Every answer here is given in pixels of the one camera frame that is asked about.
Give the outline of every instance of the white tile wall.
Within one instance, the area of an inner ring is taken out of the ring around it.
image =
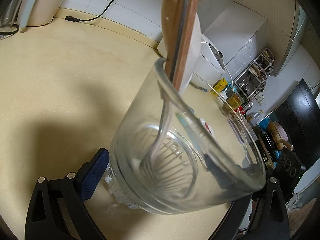
[[[232,77],[237,77],[246,66],[249,65],[251,61],[251,55],[249,50],[249,43],[247,42],[241,50],[230,60],[227,64],[227,68],[232,75]]]
[[[63,0],[60,7],[85,12],[91,0]]]
[[[258,54],[267,46],[268,42],[268,21],[266,20],[260,29],[250,38],[249,48],[251,60],[254,60]]]
[[[312,61],[310,67],[308,68],[305,76],[305,81],[309,85],[309,87],[314,87],[319,83],[320,80],[320,69],[316,65],[314,61]],[[319,86],[312,90],[313,94],[319,89]]]
[[[109,3],[110,1],[107,0],[91,0],[86,12],[99,15]],[[122,25],[130,26],[130,28],[141,32],[156,41],[160,41],[162,38],[162,30],[160,26],[115,3],[111,4],[102,16]]]
[[[302,75],[305,75],[312,62],[312,57],[302,45],[299,45],[296,52],[291,57],[291,60],[298,67]]]
[[[289,60],[279,75],[289,88],[295,88],[303,78],[302,73],[292,60]]]
[[[320,159],[318,159],[315,164],[313,164],[309,170],[304,174],[305,184],[308,185],[313,181],[314,178],[317,178],[320,174],[319,169]]]
[[[217,21],[214,21],[209,28],[206,29],[204,35],[222,52],[225,64],[228,64],[247,43],[244,37]]]
[[[79,11],[87,11],[98,15],[103,11],[99,4],[104,1],[92,0],[64,0],[61,7]],[[161,27],[162,0],[115,0],[121,7],[113,6],[113,12],[104,14],[104,17],[119,22],[129,28],[137,30],[157,41],[160,41],[159,27]],[[198,16],[202,32],[232,3],[232,0],[203,0],[198,5]]]
[[[281,104],[287,97],[289,87],[281,78],[281,76],[270,76],[266,82],[266,88],[263,95],[268,97],[271,103],[277,107]]]

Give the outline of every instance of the glass base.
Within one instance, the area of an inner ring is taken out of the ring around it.
[[[109,185],[109,192],[113,194],[116,197],[116,200],[120,204],[126,204],[129,208],[140,208],[135,203],[132,202],[132,200],[128,197],[128,195],[121,189],[120,185],[118,184],[116,177],[113,176],[110,163],[107,166],[106,170],[107,174],[105,177],[106,182]]]

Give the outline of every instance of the black cable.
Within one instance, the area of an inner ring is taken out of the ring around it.
[[[317,85],[315,85],[313,88],[310,88],[310,90],[314,89],[314,88],[317,87],[318,85],[320,85],[320,82],[319,82]]]
[[[16,27],[17,29],[14,30],[13,32],[0,32],[0,35],[12,35],[12,34],[16,34],[19,30],[19,25],[17,24],[12,24],[13,27]]]
[[[106,10],[108,10],[109,6],[113,3],[113,1],[114,0],[111,0],[111,2],[108,4],[108,6],[105,8],[105,10],[100,15],[98,15],[98,16],[96,16],[94,18],[91,18],[91,19],[88,19],[88,20],[80,20],[80,19],[72,17],[72,16],[66,16],[65,20],[71,21],[71,22],[88,22],[88,21],[92,21],[92,20],[98,19],[99,17],[101,17],[106,12]]]

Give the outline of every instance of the bowl rim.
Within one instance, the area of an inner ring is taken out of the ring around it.
[[[154,64],[154,68],[156,70],[157,74],[157,80],[161,88],[165,91],[169,99],[178,107],[180,110],[183,110],[187,113],[188,117],[192,119],[193,122],[195,122],[201,131],[206,135],[207,139],[212,143],[216,148],[219,149],[220,154],[217,155],[215,153],[214,157],[212,158],[212,161],[219,163],[215,163],[218,166],[222,165],[228,172],[234,176],[235,181],[241,180],[245,185],[247,185],[250,189],[252,189],[254,192],[258,191],[263,188],[266,182],[266,171],[264,167],[264,162],[262,160],[261,154],[258,154],[258,160],[260,163],[260,167],[262,168],[262,176],[257,177],[253,179],[251,176],[249,176],[245,171],[243,171],[239,165],[237,165],[233,159],[220,147],[218,142],[209,134],[209,132],[202,126],[200,120],[190,111],[188,105],[183,101],[181,96],[178,94],[177,90],[173,87],[172,83],[170,82],[168,76],[164,72],[164,63],[166,62],[165,58],[159,58],[156,60]],[[260,153],[256,143],[254,142],[251,134],[249,133],[248,129],[245,127],[245,125],[242,124],[240,117],[237,116],[236,112],[233,110],[233,114],[238,119],[240,125],[243,126],[245,131],[247,132],[247,135],[249,135],[249,138],[253,142],[253,146],[256,149],[256,152]]]

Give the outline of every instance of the clear glass bowl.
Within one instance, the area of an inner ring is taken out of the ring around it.
[[[15,22],[20,2],[21,0],[12,0],[11,3],[1,12],[0,32],[7,33],[16,29],[15,27],[12,29],[12,25]]]
[[[164,63],[156,61],[113,137],[109,191],[130,207],[180,214],[260,190],[263,161],[240,117],[233,110],[225,116],[216,98],[190,87],[183,98],[205,116],[198,119],[165,75]],[[164,105],[162,127],[167,123],[168,129],[162,128],[151,155]]]

